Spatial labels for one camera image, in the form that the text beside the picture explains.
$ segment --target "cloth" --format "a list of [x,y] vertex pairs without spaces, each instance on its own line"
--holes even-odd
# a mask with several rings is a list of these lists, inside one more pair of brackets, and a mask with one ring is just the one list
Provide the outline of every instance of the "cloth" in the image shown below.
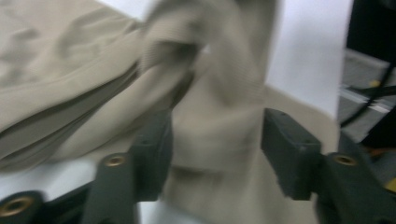
[[[27,71],[13,76],[9,61],[2,65],[7,69],[2,70],[0,140],[12,146],[1,150],[3,171],[112,148],[121,139],[127,143],[133,137],[125,133],[134,133],[156,110],[174,105],[175,157],[165,188],[167,201],[209,223],[316,222],[310,202],[282,196],[260,151],[266,106],[291,114],[326,150],[335,148],[337,137],[330,131],[336,130],[332,119],[284,92],[264,88],[275,0],[162,1],[143,24],[91,1],[41,3],[42,11],[52,13],[42,13],[44,19],[35,28],[49,34],[41,42],[26,40],[35,46],[26,62],[39,66],[18,64],[9,56],[12,67]],[[2,4],[2,17],[8,21],[15,19],[10,11],[23,21],[41,12],[28,10],[37,2]],[[74,9],[70,17],[61,18],[62,12]],[[53,30],[43,27],[45,21],[53,21]],[[14,26],[5,27],[10,31],[0,34],[11,34],[4,36],[15,41]],[[38,75],[29,76],[31,71]],[[84,97],[97,101],[76,106],[88,99]],[[61,111],[65,103],[64,109],[78,108],[78,113]],[[49,108],[54,108],[52,121],[44,113]],[[49,126],[42,128],[39,119],[28,118],[41,118]],[[67,134],[55,134],[61,131]],[[53,146],[27,164],[19,161],[23,155],[37,155],[28,149],[46,137],[53,137],[44,141]],[[11,155],[13,161],[6,160]]]

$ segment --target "cable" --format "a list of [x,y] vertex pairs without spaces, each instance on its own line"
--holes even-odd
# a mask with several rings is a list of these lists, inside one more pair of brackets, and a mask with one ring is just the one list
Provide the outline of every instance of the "cable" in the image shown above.
[[345,119],[344,121],[341,122],[341,128],[345,128],[348,124],[352,123],[353,121],[355,121],[358,117],[360,117],[361,115],[364,114],[364,112],[367,111],[367,109],[369,108],[369,106],[373,103],[374,100],[376,100],[376,98],[378,98],[378,96],[381,93],[382,88],[387,84],[389,78],[392,75],[393,72],[393,68],[395,67],[396,64],[396,57],[394,57],[390,63],[388,68],[385,70],[384,75],[381,78],[381,82],[379,83],[379,86],[375,89],[373,95],[370,97],[370,99],[366,102],[366,104],[364,104],[363,106],[361,106],[361,108],[359,108],[354,114],[352,114],[349,118]]

